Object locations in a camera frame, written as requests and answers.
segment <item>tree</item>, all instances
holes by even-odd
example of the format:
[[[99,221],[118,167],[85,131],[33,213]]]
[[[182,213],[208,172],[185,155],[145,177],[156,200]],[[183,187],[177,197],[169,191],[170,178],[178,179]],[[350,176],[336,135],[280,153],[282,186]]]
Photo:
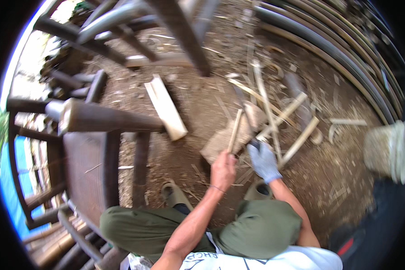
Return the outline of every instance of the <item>tree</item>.
[[[8,142],[9,112],[0,109],[0,162],[2,160],[3,146]]]

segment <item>white t-shirt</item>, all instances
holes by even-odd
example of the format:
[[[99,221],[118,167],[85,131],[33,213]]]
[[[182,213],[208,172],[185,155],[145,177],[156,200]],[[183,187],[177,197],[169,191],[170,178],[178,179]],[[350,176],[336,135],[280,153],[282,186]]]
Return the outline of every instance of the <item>white t-shirt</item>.
[[[316,247],[289,246],[269,260],[256,260],[210,252],[190,253],[180,270],[342,270],[340,257]]]

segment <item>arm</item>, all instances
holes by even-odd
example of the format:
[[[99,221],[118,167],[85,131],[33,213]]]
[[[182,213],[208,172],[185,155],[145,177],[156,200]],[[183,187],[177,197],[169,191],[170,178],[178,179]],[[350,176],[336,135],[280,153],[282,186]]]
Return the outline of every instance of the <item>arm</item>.
[[[285,185],[285,183],[280,179],[274,179],[269,183],[270,188],[273,191],[273,195],[275,199],[281,200],[284,202],[289,203],[292,209],[303,219],[301,224],[302,228],[300,230],[300,235],[298,236],[297,245],[303,247],[318,247],[320,243],[318,242],[317,237],[313,233],[311,222],[309,221],[309,217],[306,214],[303,206],[294,196],[294,194],[289,190],[289,188]]]
[[[178,270],[186,256],[195,248],[216,209],[224,191],[235,180],[235,158],[227,151],[219,154],[211,166],[210,187],[205,192],[201,202],[187,215],[183,222],[173,232],[164,248],[162,256],[153,265],[152,270]]]
[[[303,219],[297,245],[305,247],[320,247],[317,237],[312,231],[311,222],[303,206],[281,180],[275,154],[269,149],[266,143],[260,143],[259,150],[248,145],[247,147],[255,172],[264,179],[273,191],[275,199],[289,203],[292,209]]]

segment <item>bucket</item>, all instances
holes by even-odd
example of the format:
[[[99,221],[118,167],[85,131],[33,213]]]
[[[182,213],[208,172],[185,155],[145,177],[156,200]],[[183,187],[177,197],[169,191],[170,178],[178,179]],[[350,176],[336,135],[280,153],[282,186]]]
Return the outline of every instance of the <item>bucket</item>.
[[[364,138],[363,159],[366,167],[405,183],[405,122],[373,128]]]

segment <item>blue tarp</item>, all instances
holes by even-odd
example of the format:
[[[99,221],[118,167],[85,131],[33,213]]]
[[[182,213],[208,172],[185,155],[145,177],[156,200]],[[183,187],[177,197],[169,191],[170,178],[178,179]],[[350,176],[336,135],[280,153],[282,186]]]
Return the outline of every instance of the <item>blue tarp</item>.
[[[15,156],[16,156],[16,164],[18,170],[26,170],[27,164],[25,161],[25,153],[24,153],[24,140],[25,137],[18,136],[15,139]],[[33,195],[32,185],[30,183],[30,178],[28,173],[20,173],[19,181],[21,183],[22,192],[24,197],[28,197]],[[2,160],[0,165],[0,187],[2,190],[2,195],[10,214],[11,220],[15,226],[16,231],[19,234],[21,239],[27,237],[27,235],[32,234],[34,232],[39,232],[41,230],[45,230],[49,227],[48,224],[45,224],[41,227],[35,228],[33,230],[28,230],[27,226],[25,225],[25,216],[24,212],[22,211],[21,204],[19,203],[18,196],[15,191],[15,185],[12,179],[12,172],[9,162],[9,146],[6,144],[3,147],[2,152]],[[40,216],[43,214],[42,206],[34,209],[32,211],[32,217]]]

